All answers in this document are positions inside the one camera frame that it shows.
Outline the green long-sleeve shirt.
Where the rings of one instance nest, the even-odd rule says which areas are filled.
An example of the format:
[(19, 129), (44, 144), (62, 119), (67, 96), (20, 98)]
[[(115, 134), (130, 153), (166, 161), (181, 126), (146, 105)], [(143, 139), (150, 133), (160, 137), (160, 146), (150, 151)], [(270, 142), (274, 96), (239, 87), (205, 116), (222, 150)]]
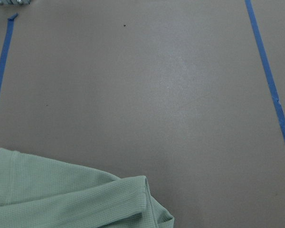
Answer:
[(0, 149), (0, 228), (172, 228), (145, 176)]

